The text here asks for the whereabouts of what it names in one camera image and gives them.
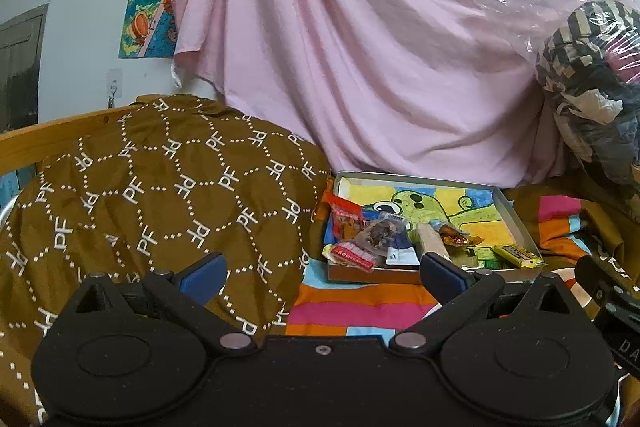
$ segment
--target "snack package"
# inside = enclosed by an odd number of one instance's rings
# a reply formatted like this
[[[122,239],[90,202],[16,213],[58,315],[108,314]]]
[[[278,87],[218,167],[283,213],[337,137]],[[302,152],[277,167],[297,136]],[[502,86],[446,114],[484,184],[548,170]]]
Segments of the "snack package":
[[[447,221],[431,219],[430,225],[440,234],[443,243],[450,247],[474,247],[484,241],[484,238],[477,235],[469,235]]]
[[[525,250],[520,245],[502,245],[494,247],[494,252],[518,268],[536,268],[546,264],[537,255]]]
[[[470,247],[468,250],[472,251],[476,259],[478,259],[479,268],[488,268],[489,270],[501,270],[504,268],[504,261],[491,248]]]
[[[396,244],[398,238],[404,247],[411,246],[406,237],[406,220],[395,214],[386,214],[383,219],[370,223],[355,237],[354,242],[373,255],[386,257],[389,247]]]
[[[348,241],[364,230],[362,207],[359,204],[339,198],[334,194],[326,195],[326,200],[331,205],[336,239]]]
[[[361,248],[353,241],[340,241],[330,252],[330,255],[339,264],[355,266],[364,271],[372,271],[382,262],[382,258]]]

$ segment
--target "metal rivet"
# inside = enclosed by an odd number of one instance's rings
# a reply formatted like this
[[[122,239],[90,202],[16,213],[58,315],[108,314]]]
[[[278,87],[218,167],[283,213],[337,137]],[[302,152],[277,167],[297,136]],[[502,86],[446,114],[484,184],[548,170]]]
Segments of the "metal rivet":
[[[220,337],[220,346],[226,349],[244,349],[251,344],[251,337],[244,333],[227,333]]]
[[[424,335],[415,333],[414,331],[405,331],[404,333],[400,333],[399,335],[396,335],[395,340],[398,346],[405,347],[406,349],[417,349],[427,343],[427,339]]]
[[[316,353],[318,355],[328,355],[332,350],[330,346],[316,346]]]

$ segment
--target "door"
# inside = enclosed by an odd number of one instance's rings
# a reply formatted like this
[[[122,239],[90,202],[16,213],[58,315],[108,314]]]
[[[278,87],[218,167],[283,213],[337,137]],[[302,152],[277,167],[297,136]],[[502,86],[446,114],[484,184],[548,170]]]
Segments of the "door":
[[[0,133],[38,123],[40,48],[47,6],[0,25]]]

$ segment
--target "brown patterned fabric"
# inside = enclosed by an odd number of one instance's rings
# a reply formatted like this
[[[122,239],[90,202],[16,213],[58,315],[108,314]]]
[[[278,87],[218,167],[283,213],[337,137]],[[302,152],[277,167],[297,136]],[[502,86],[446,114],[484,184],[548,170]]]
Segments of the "brown patterned fabric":
[[[132,108],[48,160],[0,235],[0,417],[43,421],[30,359],[90,272],[134,281],[221,251],[226,285],[207,308],[258,338],[284,333],[321,250],[329,171],[300,137],[192,96]]]

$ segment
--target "pink sheet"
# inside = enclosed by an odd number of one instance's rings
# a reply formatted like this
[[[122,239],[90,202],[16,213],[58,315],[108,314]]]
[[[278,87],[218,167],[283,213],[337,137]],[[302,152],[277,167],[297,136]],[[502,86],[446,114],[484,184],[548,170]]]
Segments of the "pink sheet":
[[[513,187],[562,169],[530,66],[471,0],[173,1],[177,60],[336,171]]]

